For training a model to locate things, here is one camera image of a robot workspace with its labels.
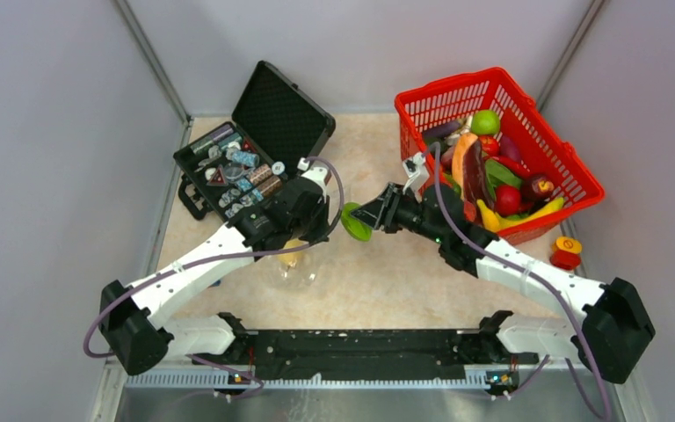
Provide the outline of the green starfruit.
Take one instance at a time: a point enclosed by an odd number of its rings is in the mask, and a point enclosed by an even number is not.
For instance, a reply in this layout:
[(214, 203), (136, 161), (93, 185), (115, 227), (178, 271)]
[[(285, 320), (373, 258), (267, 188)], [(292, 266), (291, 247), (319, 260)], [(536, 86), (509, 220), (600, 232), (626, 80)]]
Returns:
[(360, 242), (368, 242), (373, 234), (372, 229), (352, 216), (352, 211), (358, 207), (357, 202), (346, 202), (341, 211), (340, 221), (350, 237)]

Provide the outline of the yellow lemon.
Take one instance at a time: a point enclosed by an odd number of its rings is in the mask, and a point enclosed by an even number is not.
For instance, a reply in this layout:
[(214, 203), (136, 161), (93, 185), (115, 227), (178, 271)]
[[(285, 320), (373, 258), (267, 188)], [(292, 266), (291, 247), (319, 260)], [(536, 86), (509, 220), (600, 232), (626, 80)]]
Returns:
[(301, 247), (305, 245), (308, 245), (308, 242), (300, 239), (292, 239), (285, 243), (284, 250), (289, 250), (289, 252), (279, 254), (277, 260), (284, 266), (286, 271), (298, 266), (305, 252)]

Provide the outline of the red plastic basket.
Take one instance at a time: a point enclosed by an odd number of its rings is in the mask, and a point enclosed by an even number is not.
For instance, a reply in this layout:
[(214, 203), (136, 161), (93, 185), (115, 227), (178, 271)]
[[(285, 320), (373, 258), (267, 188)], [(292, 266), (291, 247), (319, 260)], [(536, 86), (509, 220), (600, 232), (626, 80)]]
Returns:
[(576, 212), (594, 206), (605, 191), (575, 148), (560, 140), (537, 110), (535, 101), (500, 67), (448, 76), (396, 95), (400, 157), (426, 150), (421, 133), (480, 110), (495, 111), (501, 134), (519, 147), (523, 164), (555, 182), (554, 196), (564, 198), (560, 211), (533, 222), (504, 229), (499, 235), (522, 244), (546, 234)]

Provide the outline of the clear zip top bag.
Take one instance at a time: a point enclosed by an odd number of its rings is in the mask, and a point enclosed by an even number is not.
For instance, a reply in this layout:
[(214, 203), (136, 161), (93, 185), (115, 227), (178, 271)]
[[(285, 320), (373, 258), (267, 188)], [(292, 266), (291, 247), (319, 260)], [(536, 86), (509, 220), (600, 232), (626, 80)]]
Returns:
[(271, 287), (288, 291), (304, 290), (314, 285), (326, 266), (330, 255), (330, 247), (337, 243), (336, 234), (337, 230), (335, 229), (330, 234), (329, 242), (322, 242), (305, 249), (298, 266), (289, 271), (286, 271), (277, 260), (279, 254), (264, 258), (266, 282)]

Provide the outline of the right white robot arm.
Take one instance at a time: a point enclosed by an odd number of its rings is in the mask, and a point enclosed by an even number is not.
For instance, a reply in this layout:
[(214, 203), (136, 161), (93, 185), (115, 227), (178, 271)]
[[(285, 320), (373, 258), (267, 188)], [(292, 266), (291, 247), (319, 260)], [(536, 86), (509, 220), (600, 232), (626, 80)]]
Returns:
[(526, 255), (497, 234), (458, 215), (461, 200), (448, 186), (421, 200), (390, 183), (351, 217), (374, 230), (399, 230), (436, 242), (457, 271), (498, 283), (562, 316), (508, 316), (480, 338), (483, 356), (503, 362), (513, 353), (578, 359), (602, 380), (625, 383), (656, 335), (636, 287), (616, 277), (590, 280)]

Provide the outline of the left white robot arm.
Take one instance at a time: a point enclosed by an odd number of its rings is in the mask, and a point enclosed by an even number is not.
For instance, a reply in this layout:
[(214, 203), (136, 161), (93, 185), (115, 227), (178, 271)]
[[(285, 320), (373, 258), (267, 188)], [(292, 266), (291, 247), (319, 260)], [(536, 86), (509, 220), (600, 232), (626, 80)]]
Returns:
[[(114, 280), (100, 293), (98, 331), (128, 375), (149, 371), (168, 354), (216, 354), (226, 363), (243, 358), (247, 341), (220, 318), (211, 323), (170, 324), (196, 295), (229, 273), (260, 258), (303, 251), (325, 242), (331, 231), (330, 173), (323, 167), (291, 179), (273, 196), (245, 207), (202, 244), (163, 270), (123, 285)], [(286, 246), (292, 239), (301, 245)]]

